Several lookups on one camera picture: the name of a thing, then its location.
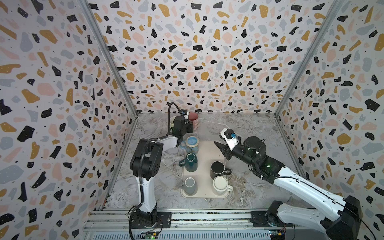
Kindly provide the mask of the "pink mug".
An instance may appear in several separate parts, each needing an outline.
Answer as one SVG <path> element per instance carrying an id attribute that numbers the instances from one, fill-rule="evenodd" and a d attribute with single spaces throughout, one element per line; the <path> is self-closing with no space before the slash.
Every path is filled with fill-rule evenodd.
<path id="1" fill-rule="evenodd" d="M 199 127 L 199 115 L 195 112 L 189 112 L 189 120 L 193 124 L 194 131 L 196 132 Z"/>

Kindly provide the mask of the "light blue mug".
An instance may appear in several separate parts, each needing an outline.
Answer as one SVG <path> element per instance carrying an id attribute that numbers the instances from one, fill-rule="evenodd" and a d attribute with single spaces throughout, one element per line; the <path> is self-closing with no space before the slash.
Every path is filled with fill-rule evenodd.
<path id="1" fill-rule="evenodd" d="M 181 149 L 185 150 L 186 154 L 195 154 L 199 152 L 199 139 L 195 136 L 188 137 L 185 141 L 181 143 Z"/>

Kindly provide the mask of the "light green mug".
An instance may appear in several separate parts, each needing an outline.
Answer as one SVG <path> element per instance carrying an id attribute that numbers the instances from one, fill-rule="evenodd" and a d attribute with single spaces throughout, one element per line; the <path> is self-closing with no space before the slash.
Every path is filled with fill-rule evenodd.
<path id="1" fill-rule="evenodd" d="M 175 120 L 175 116 L 171 117 L 170 118 L 170 128 L 172 129 L 174 127 L 174 120 Z"/>

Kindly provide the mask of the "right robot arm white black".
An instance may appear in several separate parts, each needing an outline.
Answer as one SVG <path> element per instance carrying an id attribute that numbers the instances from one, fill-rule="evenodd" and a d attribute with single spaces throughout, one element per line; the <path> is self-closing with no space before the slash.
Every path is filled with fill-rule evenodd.
<path id="1" fill-rule="evenodd" d="M 331 240 L 355 240 L 362 224 L 360 201 L 353 196 L 343 198 L 302 178 L 280 161 L 266 154 L 266 145 L 258 137 L 222 136 L 225 144 L 215 142 L 226 160 L 235 157 L 246 163 L 261 180 L 296 195 L 310 208 L 290 206 L 273 201 L 265 214 L 271 226 L 294 224 L 326 234 Z"/>

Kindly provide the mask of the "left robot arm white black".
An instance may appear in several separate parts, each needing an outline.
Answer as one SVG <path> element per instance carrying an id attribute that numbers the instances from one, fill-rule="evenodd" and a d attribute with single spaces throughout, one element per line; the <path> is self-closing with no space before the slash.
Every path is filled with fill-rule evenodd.
<path id="1" fill-rule="evenodd" d="M 131 211 L 131 222 L 152 227 L 158 222 L 158 204 L 155 197 L 155 176 L 159 172 L 163 152 L 178 147 L 186 133 L 192 133 L 193 124 L 185 116 L 177 116 L 167 134 L 141 139 L 133 154 L 130 169 L 138 183 L 139 203 Z"/>

